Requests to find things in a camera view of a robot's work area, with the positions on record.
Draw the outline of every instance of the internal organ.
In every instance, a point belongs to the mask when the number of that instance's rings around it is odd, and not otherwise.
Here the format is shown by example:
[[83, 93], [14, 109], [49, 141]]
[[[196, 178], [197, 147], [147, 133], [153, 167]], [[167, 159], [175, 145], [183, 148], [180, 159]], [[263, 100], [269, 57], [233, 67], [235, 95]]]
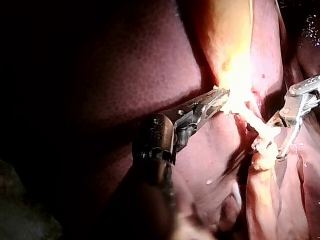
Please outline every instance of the internal organ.
[[[82, 43], [77, 49], [77, 58], [72, 59], [78, 67], [69, 79], [69, 114], [65, 125], [72, 123], [72, 133], [76, 132], [80, 137], [71, 139], [76, 146], [76, 156], [72, 151], [72, 155], [67, 156], [73, 157], [64, 159], [65, 175], [59, 176], [62, 184], [57, 185], [54, 197], [58, 199], [57, 207], [64, 212], [56, 217], [57, 220], [71, 232], [78, 233], [79, 238], [83, 235], [79, 229], [87, 231], [131, 165], [131, 136], [126, 138], [128, 133], [123, 129], [130, 129], [132, 121], [146, 114], [209, 91], [219, 79], [218, 71], [212, 68], [216, 62], [211, 59], [207, 64], [202, 55], [203, 46], [196, 44], [199, 36], [192, 31], [191, 21], [189, 25], [184, 21], [185, 28], [181, 21], [186, 15], [182, 10], [192, 15], [191, 3], [181, 4], [181, 15], [177, 3], [171, 0], [139, 0], [130, 4], [127, 3], [127, 8], [113, 9], [117, 14], [110, 12], [106, 26], [97, 28], [94, 39]], [[250, 78], [252, 90], [263, 102], [257, 105], [264, 106], [260, 110], [267, 119], [281, 107], [274, 103], [281, 102], [285, 93], [279, 11], [273, 0], [255, 0], [252, 16], [249, 55], [252, 72], [245, 78]], [[223, 41], [213, 43], [215, 51], [219, 53], [224, 44]], [[285, 71], [296, 73], [298, 70]], [[298, 81], [302, 80], [302, 74], [299, 76]], [[319, 163], [315, 157], [319, 154], [319, 137], [316, 120], [309, 121], [309, 128], [316, 131], [303, 129], [289, 155], [280, 190], [281, 212], [276, 218], [278, 239], [308, 239], [310, 236], [316, 239], [320, 236], [317, 232], [320, 198], [316, 184]], [[121, 138], [108, 148], [103, 138], [96, 136], [104, 132], [110, 139], [115, 134], [113, 129]], [[176, 168], [213, 234], [247, 229], [245, 219], [240, 229], [234, 228], [246, 199], [243, 197], [246, 181], [238, 176], [243, 171], [246, 175], [246, 168], [240, 166], [250, 163], [248, 148], [255, 137], [247, 132], [237, 116], [218, 114], [177, 156]], [[86, 144], [79, 139], [86, 139]], [[56, 149], [63, 147], [57, 142], [51, 144]], [[77, 171], [73, 170], [75, 165], [79, 166]]]

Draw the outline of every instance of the reddish organ surface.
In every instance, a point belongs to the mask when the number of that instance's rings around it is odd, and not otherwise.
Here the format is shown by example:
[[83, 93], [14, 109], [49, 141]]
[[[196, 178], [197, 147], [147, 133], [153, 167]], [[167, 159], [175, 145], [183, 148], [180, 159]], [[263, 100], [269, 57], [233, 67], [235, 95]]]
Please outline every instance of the reddish organ surface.
[[[132, 163], [133, 123], [209, 91], [215, 82], [192, 28], [182, 21], [190, 11], [188, 4], [100, 4], [79, 3], [74, 8], [57, 3], [22, 23], [6, 18], [17, 31], [5, 29], [3, 43], [9, 50], [2, 62], [19, 71], [13, 78], [5, 68], [14, 81], [2, 87], [6, 117], [1, 130], [7, 139], [2, 158], [79, 239]], [[283, 63], [281, 47], [289, 47], [281, 46], [275, 2], [255, 0], [253, 6], [251, 82], [268, 119], [283, 103], [283, 65], [285, 77], [296, 76], [295, 81], [302, 80], [299, 64], [308, 76], [319, 66], [310, 66], [302, 48]], [[25, 50], [30, 46], [32, 54]], [[308, 43], [304, 46], [310, 51]], [[22, 49], [23, 57], [18, 57]], [[6, 106], [8, 100], [14, 104]], [[316, 124], [315, 118], [309, 119], [295, 145], [299, 154], [288, 158], [280, 189], [278, 239], [320, 236]], [[251, 161], [246, 156], [254, 137], [234, 116], [218, 114], [177, 156], [176, 170], [213, 233], [232, 230], [241, 214], [233, 196], [245, 193], [246, 181], [239, 176], [246, 175], [246, 168], [240, 166]]]

